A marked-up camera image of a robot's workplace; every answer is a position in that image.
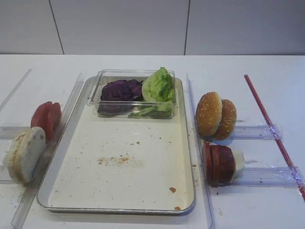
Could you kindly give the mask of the clear plastic container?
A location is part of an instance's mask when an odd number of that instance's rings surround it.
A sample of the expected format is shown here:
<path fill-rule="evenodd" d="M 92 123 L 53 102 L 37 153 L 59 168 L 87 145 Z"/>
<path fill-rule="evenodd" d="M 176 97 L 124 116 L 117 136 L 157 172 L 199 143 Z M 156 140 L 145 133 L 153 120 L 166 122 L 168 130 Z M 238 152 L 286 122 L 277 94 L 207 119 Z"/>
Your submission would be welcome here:
<path fill-rule="evenodd" d="M 151 76 L 156 71 L 157 70 L 113 70 L 113 69 L 104 69 L 102 71 L 99 71 L 93 80 L 93 85 L 88 95 L 87 104 L 94 106 L 96 109 L 96 114 L 100 117 L 128 117 L 130 113 L 138 112 L 138 107 L 141 105 L 148 105 L 148 106 L 154 105 L 154 103 L 145 102 L 144 100 L 138 102 L 101 101 L 101 95 L 102 95 L 103 87 L 106 86 L 108 83 L 117 80 L 133 80 L 133 79 L 143 83 L 149 76 Z M 173 77 L 173 85 L 174 85 L 173 113 L 174 113 L 174 106 L 176 104 L 176 95 L 175 95 L 176 78 L 174 71 L 169 71 L 169 70 L 167 71 Z M 119 115 L 99 115 L 98 114 L 99 105 L 106 103 L 110 103 L 114 105 L 120 105 L 120 104 L 132 105 L 133 108 L 132 110 L 124 112 Z"/>

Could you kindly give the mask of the right lower clear crossbar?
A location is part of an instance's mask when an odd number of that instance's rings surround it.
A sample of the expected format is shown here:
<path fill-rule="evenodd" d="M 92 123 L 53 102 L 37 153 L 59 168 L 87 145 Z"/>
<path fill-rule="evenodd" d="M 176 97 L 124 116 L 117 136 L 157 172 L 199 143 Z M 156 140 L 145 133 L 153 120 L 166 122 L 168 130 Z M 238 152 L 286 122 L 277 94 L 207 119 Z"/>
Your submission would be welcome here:
<path fill-rule="evenodd" d="M 305 179 L 297 167 L 248 167 L 230 183 L 244 187 L 304 187 Z"/>

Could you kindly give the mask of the right clear long rail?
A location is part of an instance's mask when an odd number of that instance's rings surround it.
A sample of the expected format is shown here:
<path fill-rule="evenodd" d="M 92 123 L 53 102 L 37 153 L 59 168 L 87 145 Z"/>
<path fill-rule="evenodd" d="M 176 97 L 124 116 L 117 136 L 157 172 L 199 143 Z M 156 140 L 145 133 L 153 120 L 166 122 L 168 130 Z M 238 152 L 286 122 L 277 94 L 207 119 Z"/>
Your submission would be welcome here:
<path fill-rule="evenodd" d="M 202 193 L 203 193 L 205 215 L 207 218 L 207 228 L 214 229 L 215 221 L 214 221 L 213 205 L 211 203 L 211 197 L 210 197 L 211 192 L 205 182 L 205 165 L 202 162 L 203 144 L 200 140 L 200 137 L 199 137 L 198 131 L 197 131 L 197 124 L 196 124 L 196 119 L 195 119 L 196 109 L 195 109 L 195 103 L 194 103 L 194 98 L 193 98 L 193 89 L 192 89 L 191 79 L 190 79 L 188 73 L 186 73 L 186 86 L 187 86 L 189 107 L 190 107 L 191 120 L 192 120 L 192 126 L 193 126 L 193 135 L 194 135 L 195 148 L 196 148 L 196 157 L 197 157 L 197 162 L 198 162 L 198 171 L 199 171 L 199 176 L 200 176 L 199 180 L 200 180 L 200 185 L 201 185 L 201 189 L 202 189 Z"/>

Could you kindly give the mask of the rear red meat slice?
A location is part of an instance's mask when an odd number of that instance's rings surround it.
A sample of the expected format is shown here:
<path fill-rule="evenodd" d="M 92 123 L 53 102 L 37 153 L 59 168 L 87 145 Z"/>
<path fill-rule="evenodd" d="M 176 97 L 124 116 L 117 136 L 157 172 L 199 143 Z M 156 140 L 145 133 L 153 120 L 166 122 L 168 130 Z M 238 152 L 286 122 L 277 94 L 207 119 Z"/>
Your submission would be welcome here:
<path fill-rule="evenodd" d="M 235 160 L 233 153 L 227 146 L 218 145 L 217 148 L 219 151 L 219 183 L 229 183 L 235 173 Z"/>

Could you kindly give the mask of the white bread slice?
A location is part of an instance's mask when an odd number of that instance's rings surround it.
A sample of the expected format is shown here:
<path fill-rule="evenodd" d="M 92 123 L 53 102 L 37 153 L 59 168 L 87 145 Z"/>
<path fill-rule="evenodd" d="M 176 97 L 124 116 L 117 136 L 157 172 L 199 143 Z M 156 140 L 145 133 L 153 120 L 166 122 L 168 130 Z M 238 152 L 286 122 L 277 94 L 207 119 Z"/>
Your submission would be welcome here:
<path fill-rule="evenodd" d="M 18 151 L 20 144 L 26 133 L 27 133 L 26 131 L 22 131 L 17 135 L 17 137 L 12 141 L 9 151 L 7 152 L 6 156 L 4 157 L 4 159 L 2 161 L 3 165 L 7 168 L 11 179 L 19 184 L 21 182 L 17 178 L 17 173 L 14 169 L 14 162 L 15 162 L 15 157 L 16 157 L 17 151 Z"/>
<path fill-rule="evenodd" d="M 14 161 L 16 180 L 20 184 L 31 181 L 33 170 L 46 147 L 46 135 L 41 127 L 32 127 L 24 135 Z"/>

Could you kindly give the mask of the far left clear rail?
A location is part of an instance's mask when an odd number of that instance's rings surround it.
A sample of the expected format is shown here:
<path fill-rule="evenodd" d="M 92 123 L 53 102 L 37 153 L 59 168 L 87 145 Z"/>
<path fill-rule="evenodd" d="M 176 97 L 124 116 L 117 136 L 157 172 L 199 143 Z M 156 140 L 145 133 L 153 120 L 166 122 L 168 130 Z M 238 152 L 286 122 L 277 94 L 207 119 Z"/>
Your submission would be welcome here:
<path fill-rule="evenodd" d="M 18 83 L 11 90 L 11 92 L 6 96 L 6 98 L 0 104 L 0 111 L 2 111 L 2 109 L 6 106 L 6 104 L 9 102 L 9 100 L 14 96 L 14 94 L 17 92 L 17 90 L 20 88 L 20 86 L 27 79 L 27 77 L 30 75 L 31 72 L 32 72 L 32 69 L 28 69 L 27 72 L 23 75 L 23 77 L 18 81 Z"/>

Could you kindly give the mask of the purple cabbage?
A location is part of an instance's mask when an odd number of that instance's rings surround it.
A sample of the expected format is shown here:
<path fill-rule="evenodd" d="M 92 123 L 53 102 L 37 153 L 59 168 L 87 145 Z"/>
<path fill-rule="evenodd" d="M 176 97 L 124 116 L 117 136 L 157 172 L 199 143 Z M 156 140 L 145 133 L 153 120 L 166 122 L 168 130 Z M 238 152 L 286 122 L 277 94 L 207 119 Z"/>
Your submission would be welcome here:
<path fill-rule="evenodd" d="M 102 89 L 101 101 L 138 102 L 142 101 L 142 82 L 133 80 L 117 80 L 108 83 Z M 132 110 L 132 105 L 110 103 L 98 107 L 99 115 L 119 115 Z"/>

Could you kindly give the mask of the white cheese slice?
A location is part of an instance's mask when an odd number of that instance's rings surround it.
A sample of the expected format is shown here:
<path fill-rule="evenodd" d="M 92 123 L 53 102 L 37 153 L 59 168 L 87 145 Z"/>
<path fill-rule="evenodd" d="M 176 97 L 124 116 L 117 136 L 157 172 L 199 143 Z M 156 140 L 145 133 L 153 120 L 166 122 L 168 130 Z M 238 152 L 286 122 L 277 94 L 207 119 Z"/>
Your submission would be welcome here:
<path fill-rule="evenodd" d="M 245 168 L 244 154 L 241 150 L 234 150 L 232 152 L 235 162 L 235 172 L 233 178 L 240 177 Z"/>

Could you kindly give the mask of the green lettuce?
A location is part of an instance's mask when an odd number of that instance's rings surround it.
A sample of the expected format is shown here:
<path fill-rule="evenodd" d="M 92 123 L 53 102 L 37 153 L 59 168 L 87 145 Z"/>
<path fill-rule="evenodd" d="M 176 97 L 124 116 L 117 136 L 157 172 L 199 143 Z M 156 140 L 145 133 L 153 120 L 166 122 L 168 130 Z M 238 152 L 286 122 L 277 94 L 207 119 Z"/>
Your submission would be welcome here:
<path fill-rule="evenodd" d="M 129 118 L 171 118 L 174 105 L 173 77 L 167 69 L 161 67 L 142 83 L 142 96 L 145 102 L 154 105 L 141 105 L 138 112 L 132 112 Z"/>

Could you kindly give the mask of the front red meat slice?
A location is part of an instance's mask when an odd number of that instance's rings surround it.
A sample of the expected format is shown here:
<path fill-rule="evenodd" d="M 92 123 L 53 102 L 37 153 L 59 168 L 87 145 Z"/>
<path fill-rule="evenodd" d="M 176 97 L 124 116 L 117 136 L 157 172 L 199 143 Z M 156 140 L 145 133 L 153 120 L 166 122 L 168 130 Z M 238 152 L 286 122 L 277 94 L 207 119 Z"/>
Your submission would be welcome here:
<path fill-rule="evenodd" d="M 210 151 L 210 143 L 205 142 L 202 149 L 202 160 L 205 165 L 206 182 L 210 185 L 213 178 L 213 165 Z"/>

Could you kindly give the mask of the rear sesame bun top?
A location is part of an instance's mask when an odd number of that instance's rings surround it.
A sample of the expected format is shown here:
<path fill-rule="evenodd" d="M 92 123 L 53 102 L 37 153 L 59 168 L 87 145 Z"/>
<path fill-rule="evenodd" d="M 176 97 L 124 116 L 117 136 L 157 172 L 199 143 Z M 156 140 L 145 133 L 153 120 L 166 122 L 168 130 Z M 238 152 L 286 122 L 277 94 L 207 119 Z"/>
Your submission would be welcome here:
<path fill-rule="evenodd" d="M 233 132 L 236 124 L 236 107 L 231 100 L 222 99 L 222 118 L 213 139 L 225 140 Z"/>

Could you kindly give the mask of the metal baking tray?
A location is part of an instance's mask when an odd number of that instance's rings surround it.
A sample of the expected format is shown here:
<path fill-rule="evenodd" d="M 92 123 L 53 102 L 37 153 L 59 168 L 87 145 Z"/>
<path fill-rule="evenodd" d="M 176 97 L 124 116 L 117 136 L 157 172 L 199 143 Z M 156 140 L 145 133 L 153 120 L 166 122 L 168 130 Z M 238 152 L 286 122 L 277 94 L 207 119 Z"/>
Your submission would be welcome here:
<path fill-rule="evenodd" d="M 62 213 L 187 214 L 195 193 L 182 82 L 171 119 L 99 117 L 85 83 L 37 194 Z"/>

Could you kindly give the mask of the right upper clear crossbar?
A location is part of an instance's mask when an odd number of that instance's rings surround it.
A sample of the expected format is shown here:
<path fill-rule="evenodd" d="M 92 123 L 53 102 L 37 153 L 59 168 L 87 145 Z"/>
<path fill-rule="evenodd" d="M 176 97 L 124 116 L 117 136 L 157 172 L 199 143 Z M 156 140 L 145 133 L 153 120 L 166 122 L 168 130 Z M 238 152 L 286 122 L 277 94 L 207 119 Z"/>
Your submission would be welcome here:
<path fill-rule="evenodd" d="M 281 140 L 282 132 L 275 125 L 237 125 L 228 138 L 236 140 Z"/>

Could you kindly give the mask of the tomato slice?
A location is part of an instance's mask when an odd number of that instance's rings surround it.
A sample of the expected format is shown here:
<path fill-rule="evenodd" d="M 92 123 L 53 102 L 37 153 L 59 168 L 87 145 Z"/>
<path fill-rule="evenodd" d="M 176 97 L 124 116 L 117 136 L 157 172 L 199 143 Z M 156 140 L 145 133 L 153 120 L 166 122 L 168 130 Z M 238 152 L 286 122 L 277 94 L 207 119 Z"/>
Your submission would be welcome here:
<path fill-rule="evenodd" d="M 46 143 L 50 141 L 53 135 L 53 114 L 51 101 L 45 102 L 38 106 L 32 119 L 31 127 L 41 127 L 46 135 Z"/>
<path fill-rule="evenodd" d="M 61 106 L 59 103 L 54 103 L 50 110 L 50 119 L 51 119 L 51 137 L 53 137 L 56 128 L 58 127 L 60 121 L 61 121 Z"/>

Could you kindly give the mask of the red plastic rail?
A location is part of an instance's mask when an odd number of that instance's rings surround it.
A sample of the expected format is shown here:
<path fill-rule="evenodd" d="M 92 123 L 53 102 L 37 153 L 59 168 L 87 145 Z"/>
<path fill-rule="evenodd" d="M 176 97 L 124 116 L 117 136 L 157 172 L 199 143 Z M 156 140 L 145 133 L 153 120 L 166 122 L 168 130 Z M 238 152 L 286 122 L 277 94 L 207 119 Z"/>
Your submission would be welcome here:
<path fill-rule="evenodd" d="M 284 144 L 283 144 L 283 142 L 282 142 L 282 140 L 281 140 L 281 138 L 278 134 L 278 131 L 276 130 L 275 126 L 273 125 L 267 111 L 265 110 L 264 105 L 261 102 L 261 100 L 260 100 L 260 98 L 259 98 L 259 96 L 258 96 L 258 94 L 257 94 L 249 76 L 247 74 L 245 74 L 244 78 L 245 78 L 245 80 L 246 80 L 246 82 L 247 82 L 247 84 L 248 84 L 248 86 L 251 90 L 251 93 L 252 93 L 252 95 L 253 95 L 253 97 L 254 97 L 254 99 L 255 99 L 255 101 L 256 101 L 256 103 L 257 103 L 257 105 L 258 105 L 258 107 L 259 107 L 267 125 L 268 125 L 268 127 L 269 127 L 269 130 L 271 131 L 271 134 L 273 135 L 273 137 L 275 139 L 275 142 L 276 142 L 276 144 L 277 144 L 277 146 L 278 146 L 278 148 L 279 148 L 287 166 L 289 167 L 289 169 L 291 171 L 291 175 L 292 175 L 293 179 L 295 180 L 295 182 L 297 184 L 297 187 L 298 187 L 298 190 L 299 190 L 301 196 L 303 197 L 303 199 L 305 199 L 305 186 L 302 182 L 301 176 L 297 172 L 297 169 L 294 166 L 294 164 L 293 164 L 293 162 L 292 162 L 292 160 L 291 160 L 291 158 L 290 158 L 290 156 L 289 156 L 289 154 L 288 154 L 288 152 L 287 152 L 287 150 L 286 150 L 286 148 L 285 148 L 285 146 L 284 146 Z"/>

